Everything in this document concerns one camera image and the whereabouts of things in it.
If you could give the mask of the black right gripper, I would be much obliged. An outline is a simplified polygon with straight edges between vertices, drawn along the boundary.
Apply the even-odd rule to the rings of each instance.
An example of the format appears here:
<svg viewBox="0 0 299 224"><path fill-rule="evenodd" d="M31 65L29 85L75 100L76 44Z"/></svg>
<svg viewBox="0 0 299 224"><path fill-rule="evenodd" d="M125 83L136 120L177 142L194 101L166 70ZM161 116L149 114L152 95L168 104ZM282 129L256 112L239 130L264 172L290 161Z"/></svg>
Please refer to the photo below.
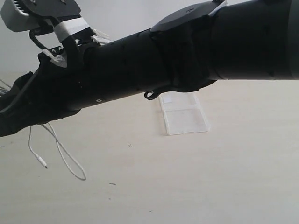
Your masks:
<svg viewBox="0 0 299 224"><path fill-rule="evenodd" d="M85 68L84 54L88 46L81 45L78 49L75 54L61 49L58 55L44 49L38 54L38 69L17 78L11 89L0 97L2 137L79 112L66 105L70 95L81 89L79 76Z"/></svg>

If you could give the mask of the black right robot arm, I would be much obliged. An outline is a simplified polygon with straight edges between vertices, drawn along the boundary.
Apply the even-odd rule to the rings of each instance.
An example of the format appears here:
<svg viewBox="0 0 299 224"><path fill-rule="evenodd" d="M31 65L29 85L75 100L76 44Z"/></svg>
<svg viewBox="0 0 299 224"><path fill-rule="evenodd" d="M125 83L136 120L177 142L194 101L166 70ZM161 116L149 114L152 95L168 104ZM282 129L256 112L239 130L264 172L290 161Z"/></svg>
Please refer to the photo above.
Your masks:
<svg viewBox="0 0 299 224"><path fill-rule="evenodd" d="M299 3L210 0L109 42L73 0L7 0L0 15L41 49L35 72L0 98L0 134L143 93L195 92L217 80L297 80Z"/></svg>

